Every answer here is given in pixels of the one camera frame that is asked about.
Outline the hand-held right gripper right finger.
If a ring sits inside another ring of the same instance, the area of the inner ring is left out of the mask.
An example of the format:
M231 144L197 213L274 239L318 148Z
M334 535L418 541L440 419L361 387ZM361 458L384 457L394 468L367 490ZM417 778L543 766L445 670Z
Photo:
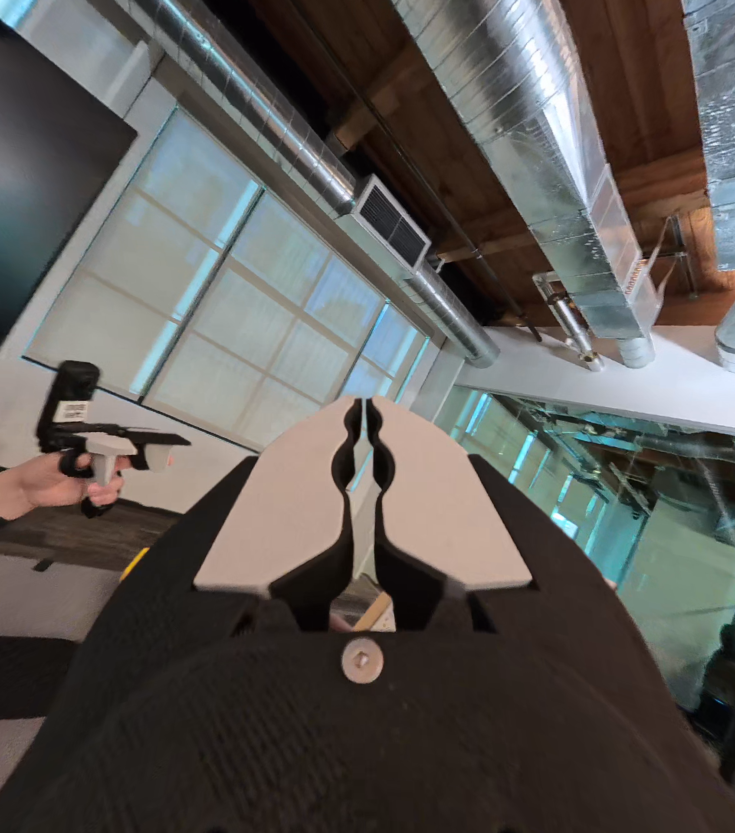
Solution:
M368 400L379 486L374 560L390 597L517 589L532 581L468 453L385 397Z

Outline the thin silver duct pipe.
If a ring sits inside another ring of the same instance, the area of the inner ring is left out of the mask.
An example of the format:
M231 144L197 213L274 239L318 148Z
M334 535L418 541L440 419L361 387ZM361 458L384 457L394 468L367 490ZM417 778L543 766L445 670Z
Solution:
M117 1L116 5L335 223L331 204L351 194L363 177L354 176L334 155L203 2ZM427 255L415 275L388 276L381 270L456 343L467 363L490 367L500 356L498 346Z

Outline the person's left hand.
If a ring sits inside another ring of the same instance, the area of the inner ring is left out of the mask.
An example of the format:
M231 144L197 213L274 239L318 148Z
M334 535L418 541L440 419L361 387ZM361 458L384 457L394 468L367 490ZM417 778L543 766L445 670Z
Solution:
M67 476L61 471L60 461L57 453L40 455L7 472L14 512L25 514L41 507L80 505L84 501L106 510L118 500L124 485L122 472L131 467L127 457L119 456L110 483L100 485L92 479Z

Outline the white air vent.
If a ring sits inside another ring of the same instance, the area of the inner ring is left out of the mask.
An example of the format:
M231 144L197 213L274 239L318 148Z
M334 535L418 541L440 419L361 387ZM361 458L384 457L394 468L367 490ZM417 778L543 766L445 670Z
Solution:
M432 242L377 175L358 179L331 211L340 229L388 276L418 272Z

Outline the large window with blinds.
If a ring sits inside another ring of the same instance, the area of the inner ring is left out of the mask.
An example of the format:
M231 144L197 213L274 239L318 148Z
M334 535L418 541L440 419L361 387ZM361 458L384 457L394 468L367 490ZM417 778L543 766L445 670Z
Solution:
M25 357L260 451L341 395L398 401L427 336L172 110Z

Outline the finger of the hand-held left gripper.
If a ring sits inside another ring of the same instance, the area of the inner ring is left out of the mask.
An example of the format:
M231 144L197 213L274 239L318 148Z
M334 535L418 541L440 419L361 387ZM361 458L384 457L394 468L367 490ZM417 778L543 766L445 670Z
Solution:
M182 436L143 436L140 439L140 471L164 472L171 465L173 450L190 447Z

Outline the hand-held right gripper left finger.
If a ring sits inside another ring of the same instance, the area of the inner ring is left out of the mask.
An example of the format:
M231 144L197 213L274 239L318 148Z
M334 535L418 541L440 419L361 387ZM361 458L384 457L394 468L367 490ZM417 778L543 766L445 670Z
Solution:
M352 576L348 486L362 430L362 399L346 396L272 441L227 514L194 578L198 590L275 597L333 554L344 588Z

